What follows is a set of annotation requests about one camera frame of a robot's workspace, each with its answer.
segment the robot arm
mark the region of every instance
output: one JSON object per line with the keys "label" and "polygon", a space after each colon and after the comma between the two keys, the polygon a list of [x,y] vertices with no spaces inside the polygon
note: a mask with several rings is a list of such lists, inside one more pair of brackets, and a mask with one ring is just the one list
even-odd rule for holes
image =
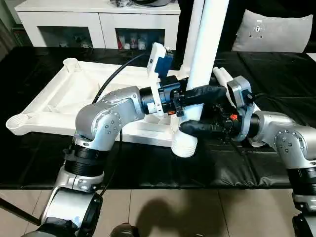
{"label": "robot arm", "polygon": [[302,211],[293,218],[297,237],[316,237],[316,129],[297,124],[288,116],[267,111],[254,111],[249,82],[237,77],[227,83],[237,112],[225,115],[205,126],[188,121],[180,130],[190,135],[229,135],[235,141],[246,137],[266,143],[282,158],[292,185],[295,207]]}
{"label": "robot arm", "polygon": [[187,79],[167,77],[171,62],[171,52],[155,43],[148,62],[150,87],[115,90],[80,110],[72,145],[41,215],[42,226],[29,234],[41,236],[45,232],[54,237],[55,230],[63,229],[69,236],[92,236],[102,206],[96,191],[101,188],[107,156],[121,129],[145,114],[182,116],[184,106],[225,96],[226,89],[221,86],[185,91]]}

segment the white pillow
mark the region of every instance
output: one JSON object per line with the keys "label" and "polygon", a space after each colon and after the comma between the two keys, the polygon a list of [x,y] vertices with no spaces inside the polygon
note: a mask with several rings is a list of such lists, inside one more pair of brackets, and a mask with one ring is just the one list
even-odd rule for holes
{"label": "white pillow", "polygon": [[233,51],[304,51],[312,32],[313,15],[302,18],[266,17],[246,10]]}

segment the black tablecloth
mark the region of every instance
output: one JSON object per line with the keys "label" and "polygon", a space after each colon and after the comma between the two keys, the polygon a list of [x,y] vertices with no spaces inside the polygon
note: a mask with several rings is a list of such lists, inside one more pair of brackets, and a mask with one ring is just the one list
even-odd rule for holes
{"label": "black tablecloth", "polygon": [[[29,133],[15,136],[5,127],[12,115],[20,113],[63,67],[62,61],[122,64],[139,52],[112,49],[18,47],[0,62],[2,82],[2,159],[0,188],[51,189],[63,163],[63,149],[70,136]],[[134,65],[147,65],[143,58]],[[255,93],[282,97],[287,104],[258,101],[262,110],[283,112],[300,123],[316,127],[316,63],[306,54],[219,53],[215,65],[233,76],[247,78]],[[178,70],[175,57],[173,69]],[[123,143],[122,157],[110,188],[289,188],[286,170],[269,147],[259,149],[217,140],[199,140],[192,158],[179,158],[169,148]],[[110,157],[118,151],[115,143]],[[109,177],[113,162],[105,168]]]}

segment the gray floor tile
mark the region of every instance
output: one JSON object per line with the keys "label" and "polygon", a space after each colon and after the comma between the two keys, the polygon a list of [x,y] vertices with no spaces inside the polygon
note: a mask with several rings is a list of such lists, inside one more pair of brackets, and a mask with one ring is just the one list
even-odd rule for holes
{"label": "gray floor tile", "polygon": [[107,190],[93,237],[108,237],[115,226],[128,222],[131,190]]}
{"label": "gray floor tile", "polygon": [[[40,196],[39,196],[39,199],[38,199],[38,202],[34,208],[34,212],[33,212],[33,216],[39,218],[41,213],[43,212],[47,202],[48,202],[48,199],[50,197],[50,194],[51,194],[51,190],[43,190],[41,193],[40,193]],[[36,229],[38,228],[38,226],[35,226],[31,223],[28,223],[28,226],[25,230],[25,233],[28,233],[28,232],[32,232],[32,231],[35,231]]]}
{"label": "gray floor tile", "polygon": [[220,190],[230,237],[294,237],[292,190]]}
{"label": "gray floor tile", "polygon": [[227,237],[216,190],[132,190],[129,222],[141,237]]}
{"label": "gray floor tile", "polygon": [[[0,197],[32,214],[39,199],[38,190],[0,190]],[[28,225],[27,221],[0,209],[0,237],[20,237]]]}
{"label": "gray floor tile", "polygon": [[[51,191],[42,191],[34,210],[34,216],[40,217]],[[93,237],[107,237],[112,229],[124,222],[128,222],[130,190],[108,190],[103,195],[103,205],[97,229]],[[37,229],[37,226],[28,224],[26,232]]]}

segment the white pipe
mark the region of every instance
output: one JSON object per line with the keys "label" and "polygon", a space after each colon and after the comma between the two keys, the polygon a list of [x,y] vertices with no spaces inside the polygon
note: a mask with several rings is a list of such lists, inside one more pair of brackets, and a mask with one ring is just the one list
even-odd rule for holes
{"label": "white pipe", "polygon": [[204,0],[195,0],[193,3],[189,33],[183,63],[180,69],[182,75],[189,75],[193,60],[194,50],[198,38],[198,30],[203,13]]}
{"label": "white pipe", "polygon": [[228,101],[230,102],[230,104],[235,107],[234,103],[232,102],[231,96],[229,95],[228,88],[227,88],[227,82],[233,80],[233,78],[232,77],[231,78],[230,77],[226,77],[224,72],[223,72],[223,70],[221,70],[221,69],[213,68],[213,73],[214,73],[218,83],[221,86],[224,86],[226,88],[226,97],[227,97]]}
{"label": "white pipe", "polygon": [[[187,90],[208,85],[221,37],[229,0],[206,0],[197,37]],[[181,121],[199,120],[203,104],[187,106]],[[194,154],[198,140],[177,130],[173,135],[172,151],[179,157]]]}

